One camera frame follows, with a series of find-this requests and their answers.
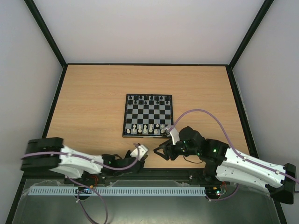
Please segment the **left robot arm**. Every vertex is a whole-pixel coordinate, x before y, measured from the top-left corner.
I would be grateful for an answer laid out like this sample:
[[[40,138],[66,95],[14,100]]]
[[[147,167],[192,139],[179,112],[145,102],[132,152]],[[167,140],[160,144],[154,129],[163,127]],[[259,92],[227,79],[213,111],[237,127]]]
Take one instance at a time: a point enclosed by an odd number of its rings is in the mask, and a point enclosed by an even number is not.
[[[76,151],[64,144],[59,137],[29,140],[21,157],[21,171],[52,171],[71,179],[87,176],[118,177],[138,173],[144,167],[148,148],[139,143],[128,150],[125,157],[117,154],[90,155]]]

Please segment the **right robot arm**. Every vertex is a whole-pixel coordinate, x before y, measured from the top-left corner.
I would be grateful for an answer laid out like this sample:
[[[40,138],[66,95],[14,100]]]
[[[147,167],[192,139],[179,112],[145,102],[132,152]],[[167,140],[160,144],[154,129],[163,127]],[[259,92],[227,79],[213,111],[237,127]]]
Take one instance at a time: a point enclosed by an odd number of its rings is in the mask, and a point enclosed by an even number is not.
[[[205,163],[203,176],[207,182],[234,182],[267,193],[280,203],[294,203],[294,165],[262,161],[219,140],[206,139],[189,126],[180,132],[167,126],[166,132],[171,138],[154,149],[154,153],[165,160],[174,161],[178,156],[197,156]]]

